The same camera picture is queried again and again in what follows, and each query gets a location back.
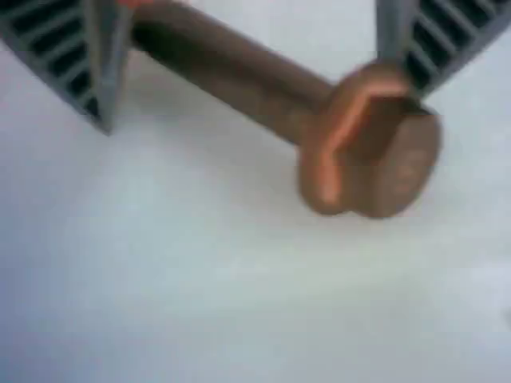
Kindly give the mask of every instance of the white surface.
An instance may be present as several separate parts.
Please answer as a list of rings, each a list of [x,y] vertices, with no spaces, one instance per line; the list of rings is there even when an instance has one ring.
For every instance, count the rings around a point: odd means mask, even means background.
[[[329,78],[372,57],[372,1],[218,3]],[[385,222],[309,212],[291,148],[140,54],[106,138],[0,49],[0,381],[511,381],[510,44]]]

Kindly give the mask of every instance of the copper bolt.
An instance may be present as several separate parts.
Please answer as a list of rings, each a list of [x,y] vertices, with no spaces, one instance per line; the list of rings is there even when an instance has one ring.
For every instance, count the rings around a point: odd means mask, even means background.
[[[398,214],[441,143],[437,117],[399,65],[371,62],[337,86],[179,3],[137,10],[135,45],[299,146],[299,190],[318,213]]]

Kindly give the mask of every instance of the brown bolt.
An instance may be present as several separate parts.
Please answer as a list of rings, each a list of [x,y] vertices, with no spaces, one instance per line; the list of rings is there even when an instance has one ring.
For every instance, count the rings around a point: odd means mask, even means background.
[[[137,10],[135,45],[297,144],[299,190],[324,215],[398,214],[437,161],[438,118],[398,65],[371,62],[337,86],[179,3]]]

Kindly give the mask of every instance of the bolt head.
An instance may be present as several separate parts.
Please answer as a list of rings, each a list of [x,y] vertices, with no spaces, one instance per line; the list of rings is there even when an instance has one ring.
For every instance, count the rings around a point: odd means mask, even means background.
[[[441,131],[438,117],[418,106],[403,116],[379,157],[365,164],[366,192],[356,200],[354,210],[371,218],[386,218],[411,205],[434,170]]]

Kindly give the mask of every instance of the bolt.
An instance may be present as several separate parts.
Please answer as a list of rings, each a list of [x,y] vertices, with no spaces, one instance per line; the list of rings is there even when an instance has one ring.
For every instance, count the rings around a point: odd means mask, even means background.
[[[186,5],[141,6],[136,20],[136,47],[299,146],[299,190],[318,213],[389,217],[426,185],[441,126],[399,65],[333,86]]]

